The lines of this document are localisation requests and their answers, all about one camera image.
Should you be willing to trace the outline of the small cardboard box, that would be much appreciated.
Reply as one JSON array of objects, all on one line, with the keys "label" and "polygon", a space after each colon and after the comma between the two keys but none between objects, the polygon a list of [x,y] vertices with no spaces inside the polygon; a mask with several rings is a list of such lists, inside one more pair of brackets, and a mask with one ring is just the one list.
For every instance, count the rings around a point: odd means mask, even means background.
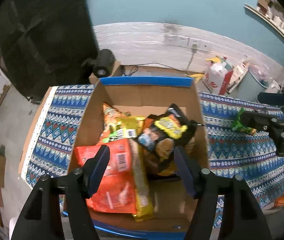
[{"label": "small cardboard box", "polygon": [[94,68],[93,73],[89,77],[90,84],[96,85],[102,77],[118,77],[122,76],[121,62],[115,61],[113,66],[109,67],[97,67]]}]

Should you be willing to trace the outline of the black round speaker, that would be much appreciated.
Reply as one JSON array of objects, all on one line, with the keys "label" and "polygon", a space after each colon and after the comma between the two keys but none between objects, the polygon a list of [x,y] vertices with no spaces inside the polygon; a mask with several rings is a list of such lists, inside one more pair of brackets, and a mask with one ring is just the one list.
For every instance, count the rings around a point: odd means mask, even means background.
[{"label": "black round speaker", "polygon": [[86,74],[92,74],[94,68],[109,67],[109,66],[112,67],[114,62],[115,62],[115,56],[113,52],[109,49],[102,49],[98,52],[96,59],[92,58],[86,59],[81,67]]}]

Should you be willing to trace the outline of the yellow biscuit long pack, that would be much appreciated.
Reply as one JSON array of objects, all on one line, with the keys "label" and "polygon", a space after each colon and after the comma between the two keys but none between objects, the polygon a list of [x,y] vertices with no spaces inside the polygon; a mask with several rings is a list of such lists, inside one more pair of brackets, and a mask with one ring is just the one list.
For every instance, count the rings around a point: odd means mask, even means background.
[{"label": "yellow biscuit long pack", "polygon": [[133,215],[136,222],[152,219],[153,203],[150,197],[149,184],[146,177],[141,146],[133,139],[128,139],[132,155],[132,170],[135,182],[136,213]]}]

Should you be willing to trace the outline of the red snack bag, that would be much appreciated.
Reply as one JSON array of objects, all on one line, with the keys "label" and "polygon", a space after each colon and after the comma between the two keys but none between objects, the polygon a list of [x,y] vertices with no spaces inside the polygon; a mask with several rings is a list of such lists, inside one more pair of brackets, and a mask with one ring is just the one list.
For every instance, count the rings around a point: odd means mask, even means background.
[{"label": "red snack bag", "polygon": [[97,212],[134,214],[137,208],[130,142],[120,139],[106,145],[110,161],[98,191],[86,200],[87,206]]}]

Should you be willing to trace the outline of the red white paper bag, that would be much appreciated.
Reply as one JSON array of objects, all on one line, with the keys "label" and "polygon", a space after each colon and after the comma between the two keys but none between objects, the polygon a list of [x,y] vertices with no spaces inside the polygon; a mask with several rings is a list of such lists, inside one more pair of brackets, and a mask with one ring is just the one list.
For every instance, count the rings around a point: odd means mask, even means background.
[{"label": "red white paper bag", "polygon": [[227,57],[215,56],[205,60],[209,63],[203,79],[207,89],[215,95],[224,95],[233,74],[233,67]]}]

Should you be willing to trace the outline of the white flat carton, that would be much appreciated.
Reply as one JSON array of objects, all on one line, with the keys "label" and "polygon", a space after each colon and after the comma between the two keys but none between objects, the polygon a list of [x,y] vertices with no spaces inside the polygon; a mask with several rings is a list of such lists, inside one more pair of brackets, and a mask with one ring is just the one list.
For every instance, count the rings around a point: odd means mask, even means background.
[{"label": "white flat carton", "polygon": [[229,85],[226,89],[226,92],[230,94],[242,81],[242,78],[248,71],[249,61],[243,61],[241,64],[233,68],[233,74],[229,81]]}]

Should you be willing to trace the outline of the blue cardboard box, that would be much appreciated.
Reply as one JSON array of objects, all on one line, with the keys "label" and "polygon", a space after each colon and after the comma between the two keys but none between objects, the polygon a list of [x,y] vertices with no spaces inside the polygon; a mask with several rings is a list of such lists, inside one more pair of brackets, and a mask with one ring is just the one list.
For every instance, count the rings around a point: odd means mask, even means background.
[{"label": "blue cardboard box", "polygon": [[[103,132],[103,103],[134,116],[163,114],[171,104],[177,105],[189,120],[202,123],[203,116],[195,83],[187,77],[107,77],[96,85],[85,107],[74,146],[97,145]],[[198,201],[193,199],[182,181],[158,180],[150,184],[155,204],[153,219],[136,222],[133,216],[101,213],[84,202],[66,209],[75,239],[98,239],[99,230],[109,230],[142,239],[184,238]]]}]

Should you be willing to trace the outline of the white electric kettle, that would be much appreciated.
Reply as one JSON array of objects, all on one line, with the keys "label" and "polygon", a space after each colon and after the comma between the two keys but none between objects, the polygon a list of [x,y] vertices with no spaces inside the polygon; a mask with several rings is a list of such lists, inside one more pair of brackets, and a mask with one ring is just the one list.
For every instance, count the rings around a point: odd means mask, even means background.
[{"label": "white electric kettle", "polygon": [[275,81],[272,80],[269,84],[269,87],[265,90],[266,93],[278,93],[281,90],[280,85]]}]

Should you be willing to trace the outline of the yellow long snack pack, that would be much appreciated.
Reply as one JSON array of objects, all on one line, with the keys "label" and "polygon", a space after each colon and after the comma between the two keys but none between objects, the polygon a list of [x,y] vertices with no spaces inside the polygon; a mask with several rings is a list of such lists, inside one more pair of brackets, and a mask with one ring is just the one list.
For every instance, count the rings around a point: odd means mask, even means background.
[{"label": "yellow long snack pack", "polygon": [[124,139],[136,138],[143,128],[144,121],[144,116],[129,116],[126,121],[129,138]]}]

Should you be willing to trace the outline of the dark hanging garment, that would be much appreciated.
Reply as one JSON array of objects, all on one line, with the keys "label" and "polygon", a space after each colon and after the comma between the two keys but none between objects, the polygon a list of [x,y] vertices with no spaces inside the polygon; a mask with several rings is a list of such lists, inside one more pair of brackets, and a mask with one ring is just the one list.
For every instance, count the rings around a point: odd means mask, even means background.
[{"label": "dark hanging garment", "polygon": [[0,68],[24,97],[89,83],[97,55],[86,0],[0,0]]}]

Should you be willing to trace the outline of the orange chips bag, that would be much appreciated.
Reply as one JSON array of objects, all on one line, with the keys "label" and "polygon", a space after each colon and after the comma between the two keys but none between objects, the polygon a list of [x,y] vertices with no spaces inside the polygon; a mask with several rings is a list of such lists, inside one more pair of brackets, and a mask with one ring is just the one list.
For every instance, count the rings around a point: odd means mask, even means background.
[{"label": "orange chips bag", "polygon": [[98,144],[129,138],[126,121],[128,116],[117,108],[103,103],[104,129],[100,135]]}]

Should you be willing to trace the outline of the patterned blue table cloth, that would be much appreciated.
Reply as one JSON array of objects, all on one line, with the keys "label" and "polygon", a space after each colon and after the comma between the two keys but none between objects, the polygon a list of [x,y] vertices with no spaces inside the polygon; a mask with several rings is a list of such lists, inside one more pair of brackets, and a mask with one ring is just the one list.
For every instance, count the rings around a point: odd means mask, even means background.
[{"label": "patterned blue table cloth", "polygon": [[[74,137],[96,85],[55,86],[46,92],[30,127],[19,167],[22,179],[29,186],[35,186],[44,174],[63,176],[95,155],[101,144],[75,147]],[[284,157],[276,155],[276,146],[267,132],[248,135],[233,131],[231,125],[241,108],[251,112],[265,111],[278,118],[282,118],[282,111],[259,103],[197,93],[203,122],[183,146],[186,153],[217,176],[241,175],[258,204],[268,205],[284,192]],[[144,116],[142,130],[156,116]],[[169,159],[160,161],[155,154],[142,146],[141,149],[149,191],[154,181],[180,181],[173,152]]]}]

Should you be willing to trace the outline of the black yellow cookie bag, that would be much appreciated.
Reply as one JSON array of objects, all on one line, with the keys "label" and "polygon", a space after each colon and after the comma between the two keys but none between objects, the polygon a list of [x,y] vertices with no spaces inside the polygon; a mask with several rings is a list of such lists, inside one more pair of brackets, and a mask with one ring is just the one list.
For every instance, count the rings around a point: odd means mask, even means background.
[{"label": "black yellow cookie bag", "polygon": [[164,161],[170,158],[176,146],[186,146],[201,123],[189,120],[182,110],[171,104],[165,113],[152,119],[135,139],[149,153]]}]

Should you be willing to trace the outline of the green snack bag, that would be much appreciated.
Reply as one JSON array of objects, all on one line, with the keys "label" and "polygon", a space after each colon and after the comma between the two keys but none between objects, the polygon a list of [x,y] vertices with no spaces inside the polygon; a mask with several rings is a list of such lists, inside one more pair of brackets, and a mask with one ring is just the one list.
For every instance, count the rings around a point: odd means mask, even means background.
[{"label": "green snack bag", "polygon": [[231,129],[233,131],[242,132],[248,135],[254,135],[256,133],[256,129],[244,126],[241,122],[241,115],[244,113],[245,109],[241,108],[241,110],[238,112],[235,120],[233,121],[231,125]]}]

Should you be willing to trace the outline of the light blue trash bin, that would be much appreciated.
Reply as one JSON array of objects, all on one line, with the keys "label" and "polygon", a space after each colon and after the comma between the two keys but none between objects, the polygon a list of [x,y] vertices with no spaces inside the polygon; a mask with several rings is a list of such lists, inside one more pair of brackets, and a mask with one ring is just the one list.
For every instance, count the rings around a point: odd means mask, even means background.
[{"label": "light blue trash bin", "polygon": [[242,81],[239,84],[237,98],[256,102],[259,93],[264,92],[269,86],[269,83],[263,79],[260,79],[258,75],[248,69]]}]

